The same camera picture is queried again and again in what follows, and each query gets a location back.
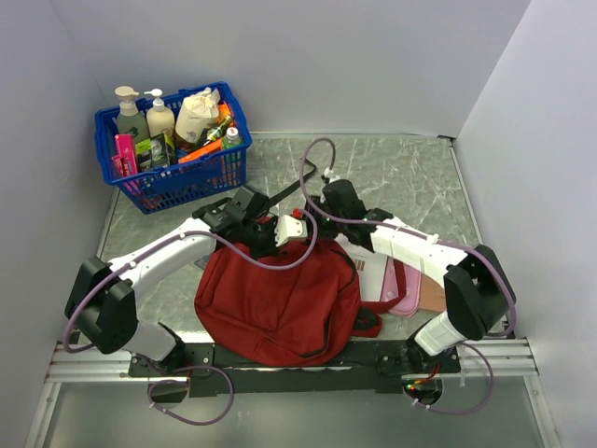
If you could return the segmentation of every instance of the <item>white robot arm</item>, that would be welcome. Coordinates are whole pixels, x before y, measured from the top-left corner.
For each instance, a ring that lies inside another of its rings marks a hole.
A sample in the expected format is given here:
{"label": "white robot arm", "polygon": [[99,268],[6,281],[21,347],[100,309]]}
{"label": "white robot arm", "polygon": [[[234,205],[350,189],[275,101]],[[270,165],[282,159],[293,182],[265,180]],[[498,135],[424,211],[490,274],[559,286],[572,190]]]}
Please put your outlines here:
{"label": "white robot arm", "polygon": [[[422,357],[438,356],[464,339],[480,339],[507,311],[492,276],[464,250],[438,245],[436,235],[417,232],[387,212],[366,210],[347,180],[328,184],[324,195],[326,199],[320,204],[334,216],[379,220],[402,231],[384,226],[339,225],[319,215],[316,223],[281,217],[256,226],[256,219],[269,209],[268,198],[255,189],[242,187],[231,201],[202,207],[175,230],[131,254],[108,263],[97,258],[83,263],[65,314],[70,318],[103,278],[126,269],[87,304],[76,320],[77,326],[102,353],[125,349],[150,357],[166,369],[179,367],[184,343],[162,324],[137,318],[136,310],[148,290],[186,264],[214,252],[218,248],[216,239],[244,243],[251,248],[252,256],[260,258],[275,253],[287,241],[307,238],[315,226],[327,237],[344,233],[352,243],[400,260],[445,287],[448,311],[427,322],[409,339]],[[478,246],[477,250],[483,251],[483,256],[501,272],[491,249]]]}

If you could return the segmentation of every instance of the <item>pump bottle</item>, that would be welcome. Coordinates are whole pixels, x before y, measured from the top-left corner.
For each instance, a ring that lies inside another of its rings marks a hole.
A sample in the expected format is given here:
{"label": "pump bottle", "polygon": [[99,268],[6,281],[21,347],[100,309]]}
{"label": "pump bottle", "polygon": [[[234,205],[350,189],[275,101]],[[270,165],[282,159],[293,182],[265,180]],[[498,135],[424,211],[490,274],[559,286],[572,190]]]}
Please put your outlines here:
{"label": "pump bottle", "polygon": [[149,135],[155,137],[161,133],[167,133],[171,138],[174,135],[174,112],[166,107],[160,89],[146,91],[146,95],[154,97],[153,107],[147,111],[147,125],[149,126]]}
{"label": "pump bottle", "polygon": [[134,98],[139,96],[139,92],[128,86],[121,86],[114,93],[120,100],[120,113],[116,118],[118,133],[129,133],[135,144],[148,139],[147,120],[134,103]]}

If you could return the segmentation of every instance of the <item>red backpack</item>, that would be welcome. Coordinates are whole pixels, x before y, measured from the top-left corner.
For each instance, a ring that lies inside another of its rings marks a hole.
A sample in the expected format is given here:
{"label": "red backpack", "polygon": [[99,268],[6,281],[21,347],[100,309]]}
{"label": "red backpack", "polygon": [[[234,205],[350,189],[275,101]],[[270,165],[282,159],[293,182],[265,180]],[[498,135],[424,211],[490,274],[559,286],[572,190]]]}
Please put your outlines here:
{"label": "red backpack", "polygon": [[[306,250],[306,244],[293,242],[261,261],[286,265]],[[317,366],[339,354],[351,336],[377,336],[377,313],[403,297],[361,302],[353,261],[335,241],[319,240],[303,263],[287,271],[260,268],[227,247],[216,251],[199,284],[195,311],[217,343],[242,357],[273,367]]]}

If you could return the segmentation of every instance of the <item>blue plastic basket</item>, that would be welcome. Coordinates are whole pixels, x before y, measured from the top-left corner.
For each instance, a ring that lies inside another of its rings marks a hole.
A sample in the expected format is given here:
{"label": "blue plastic basket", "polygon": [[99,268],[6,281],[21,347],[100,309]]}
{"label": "blue plastic basket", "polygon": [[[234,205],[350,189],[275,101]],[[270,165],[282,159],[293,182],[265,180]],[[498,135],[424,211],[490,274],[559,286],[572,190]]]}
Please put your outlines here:
{"label": "blue plastic basket", "polygon": [[[216,82],[194,89],[182,89],[177,94],[164,96],[162,99],[178,116],[183,99],[206,87],[219,90],[220,103],[229,106],[244,143],[206,155],[196,161],[168,168],[121,177],[112,162],[112,156],[117,154],[114,136],[118,133],[116,117],[119,107],[102,109],[95,114],[95,149],[97,159],[102,165],[104,181],[109,185],[118,186],[143,213],[158,212],[228,189],[236,189],[245,182],[246,150],[253,143],[253,139],[247,128],[243,109],[229,85]],[[145,114],[151,108],[152,101],[144,98],[136,104]]]}

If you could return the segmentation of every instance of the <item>white wall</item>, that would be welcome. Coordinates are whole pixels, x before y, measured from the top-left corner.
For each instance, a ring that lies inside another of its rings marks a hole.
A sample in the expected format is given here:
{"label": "white wall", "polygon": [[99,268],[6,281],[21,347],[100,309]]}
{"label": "white wall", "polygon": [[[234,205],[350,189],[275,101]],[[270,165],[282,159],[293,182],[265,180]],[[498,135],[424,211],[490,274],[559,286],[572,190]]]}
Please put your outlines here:
{"label": "white wall", "polygon": [[92,142],[101,92],[46,0],[0,2],[0,445],[21,447],[110,189]]}
{"label": "white wall", "polygon": [[529,0],[50,0],[104,96],[227,80],[254,131],[456,135]]}
{"label": "white wall", "polygon": [[595,446],[597,3],[533,0],[456,140],[566,447]]}

